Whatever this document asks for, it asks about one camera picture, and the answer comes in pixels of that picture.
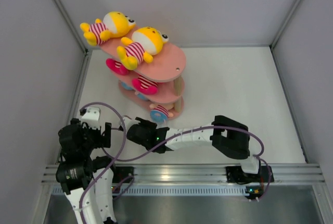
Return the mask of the large yellow plush on shelf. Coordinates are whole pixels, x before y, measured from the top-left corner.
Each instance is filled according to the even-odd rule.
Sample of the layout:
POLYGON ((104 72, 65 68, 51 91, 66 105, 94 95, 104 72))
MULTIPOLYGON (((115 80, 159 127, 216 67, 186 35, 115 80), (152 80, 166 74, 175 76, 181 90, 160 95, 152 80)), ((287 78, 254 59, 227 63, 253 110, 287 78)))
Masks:
POLYGON ((136 26, 136 21, 120 11, 111 11, 103 19, 97 18, 94 23, 83 22, 80 29, 87 43, 98 46, 110 39, 121 38, 136 26))

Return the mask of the pink three-tier wooden shelf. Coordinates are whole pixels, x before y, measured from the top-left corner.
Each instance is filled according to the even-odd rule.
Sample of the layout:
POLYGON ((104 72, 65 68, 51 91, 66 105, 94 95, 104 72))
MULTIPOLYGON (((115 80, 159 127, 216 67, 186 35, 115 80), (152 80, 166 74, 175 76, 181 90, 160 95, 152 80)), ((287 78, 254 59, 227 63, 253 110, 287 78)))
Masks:
MULTIPOLYGON (((120 39, 112 39, 100 45, 100 48, 112 59, 119 61, 116 54, 116 48, 121 45, 120 39)), ((186 66, 186 56, 184 52, 177 46, 168 43, 163 47, 162 51, 154 57, 151 64, 143 63, 134 71, 129 71, 125 76, 119 75, 113 71, 112 74, 118 78, 118 86, 121 93, 133 101, 138 106, 147 110, 150 113, 149 105, 154 104, 174 104, 171 110, 173 117, 169 120, 178 117, 184 108, 184 80, 182 72, 186 66), (158 83, 158 93, 154 95, 145 95, 148 101, 139 99, 132 86, 132 80, 138 76, 143 76, 151 81, 158 83), (120 82, 126 83, 133 90, 125 90, 120 82)))

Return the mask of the yellow plush striped shirt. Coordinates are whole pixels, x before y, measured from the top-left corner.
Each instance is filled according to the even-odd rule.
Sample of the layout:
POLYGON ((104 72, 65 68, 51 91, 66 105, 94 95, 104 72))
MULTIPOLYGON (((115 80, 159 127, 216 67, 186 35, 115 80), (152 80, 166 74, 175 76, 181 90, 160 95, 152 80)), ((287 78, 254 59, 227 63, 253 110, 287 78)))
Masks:
POLYGON ((159 54, 168 41, 169 37, 156 28, 139 28, 131 38, 121 38, 122 45, 117 47, 117 55, 127 70, 135 70, 143 61, 151 63, 154 55, 159 54))

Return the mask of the aluminium front rail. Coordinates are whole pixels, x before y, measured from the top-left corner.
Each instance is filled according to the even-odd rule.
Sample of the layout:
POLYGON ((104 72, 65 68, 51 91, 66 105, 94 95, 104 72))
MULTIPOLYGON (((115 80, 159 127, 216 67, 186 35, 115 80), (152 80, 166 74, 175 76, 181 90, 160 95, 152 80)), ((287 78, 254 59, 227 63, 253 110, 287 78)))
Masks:
MULTIPOLYGON (((132 165, 137 184, 226 184, 228 164, 132 165)), ((271 164, 274 182, 284 185, 323 184, 317 164, 271 164)))

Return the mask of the pink plush striped shirt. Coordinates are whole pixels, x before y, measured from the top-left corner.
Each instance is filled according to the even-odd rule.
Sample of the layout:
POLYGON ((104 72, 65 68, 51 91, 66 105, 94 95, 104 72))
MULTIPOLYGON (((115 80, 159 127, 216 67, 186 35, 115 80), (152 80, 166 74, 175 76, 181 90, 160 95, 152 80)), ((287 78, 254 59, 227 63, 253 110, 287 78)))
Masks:
POLYGON ((129 73, 129 70, 126 69, 121 62, 116 61, 115 59, 108 58, 106 60, 106 65, 111 71, 119 75, 125 76, 129 73))

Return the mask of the white pink-eared plush toy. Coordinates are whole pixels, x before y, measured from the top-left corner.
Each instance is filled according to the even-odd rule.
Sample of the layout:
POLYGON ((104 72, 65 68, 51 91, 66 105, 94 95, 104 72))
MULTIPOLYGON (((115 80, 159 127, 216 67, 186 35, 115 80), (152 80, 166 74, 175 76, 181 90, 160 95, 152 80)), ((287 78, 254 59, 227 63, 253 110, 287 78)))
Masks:
POLYGON ((154 95, 158 93, 158 83, 143 76, 134 78, 132 80, 132 86, 135 90, 145 95, 154 95))

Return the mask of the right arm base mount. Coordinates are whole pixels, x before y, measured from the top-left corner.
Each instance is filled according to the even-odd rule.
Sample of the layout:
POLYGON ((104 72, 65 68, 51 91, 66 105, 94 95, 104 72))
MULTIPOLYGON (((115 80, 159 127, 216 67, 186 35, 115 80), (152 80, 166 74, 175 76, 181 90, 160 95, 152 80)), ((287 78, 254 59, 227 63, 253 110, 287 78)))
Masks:
POLYGON ((249 184, 249 183, 267 183, 268 179, 274 182, 273 173, 268 172, 266 166, 261 166, 257 174, 245 173, 240 166, 227 166, 226 176, 228 183, 249 184))

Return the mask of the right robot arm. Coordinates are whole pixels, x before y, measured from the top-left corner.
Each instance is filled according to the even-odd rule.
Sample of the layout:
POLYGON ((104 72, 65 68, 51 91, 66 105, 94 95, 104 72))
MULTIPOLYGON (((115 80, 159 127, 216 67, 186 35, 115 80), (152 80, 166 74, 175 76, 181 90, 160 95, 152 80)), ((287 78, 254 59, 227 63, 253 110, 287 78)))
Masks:
POLYGON ((139 117, 123 120, 126 138, 147 151, 164 154, 182 148, 211 146, 224 156, 239 161, 247 180, 254 181, 262 174, 260 154, 254 154, 249 145, 254 134, 246 125, 225 116, 215 116, 208 125, 188 129, 158 127, 156 123, 139 117))

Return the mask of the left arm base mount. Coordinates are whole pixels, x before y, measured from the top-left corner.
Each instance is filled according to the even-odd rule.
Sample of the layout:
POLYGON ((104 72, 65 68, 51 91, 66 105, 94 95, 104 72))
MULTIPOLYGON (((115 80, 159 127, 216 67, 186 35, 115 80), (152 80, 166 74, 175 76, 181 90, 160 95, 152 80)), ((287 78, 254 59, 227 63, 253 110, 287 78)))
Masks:
POLYGON ((124 178, 134 174, 134 167, 132 166, 113 166, 111 170, 113 171, 113 183, 119 183, 124 178))

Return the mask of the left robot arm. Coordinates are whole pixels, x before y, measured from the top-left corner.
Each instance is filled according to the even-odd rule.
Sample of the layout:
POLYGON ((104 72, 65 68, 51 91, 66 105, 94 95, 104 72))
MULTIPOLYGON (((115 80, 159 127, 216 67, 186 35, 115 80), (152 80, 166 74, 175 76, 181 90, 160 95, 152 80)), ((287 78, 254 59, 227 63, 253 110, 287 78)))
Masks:
POLYGON ((112 182, 118 175, 107 156, 91 159, 94 149, 110 147, 111 124, 106 133, 73 118, 59 130, 61 159, 56 180, 72 206, 78 223, 116 223, 112 182))

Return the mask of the blue plush under shelf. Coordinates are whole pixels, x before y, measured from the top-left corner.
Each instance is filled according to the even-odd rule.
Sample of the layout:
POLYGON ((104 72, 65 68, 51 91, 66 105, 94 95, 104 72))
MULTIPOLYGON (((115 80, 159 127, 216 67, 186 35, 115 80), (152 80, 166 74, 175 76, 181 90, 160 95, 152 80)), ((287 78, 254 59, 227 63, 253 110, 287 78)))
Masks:
POLYGON ((132 91, 133 88, 128 86, 126 83, 124 82, 120 82, 120 85, 125 89, 125 90, 129 90, 129 91, 132 91))

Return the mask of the peach-faced boy plush doll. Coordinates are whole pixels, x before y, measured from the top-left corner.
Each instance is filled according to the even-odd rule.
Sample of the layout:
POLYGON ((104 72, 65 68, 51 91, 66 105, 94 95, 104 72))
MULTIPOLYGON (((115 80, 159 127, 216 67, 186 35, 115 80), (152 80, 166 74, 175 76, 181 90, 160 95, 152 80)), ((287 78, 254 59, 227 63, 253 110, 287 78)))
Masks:
POLYGON ((135 95, 141 100, 148 101, 148 98, 144 94, 139 93, 138 91, 135 92, 135 95))

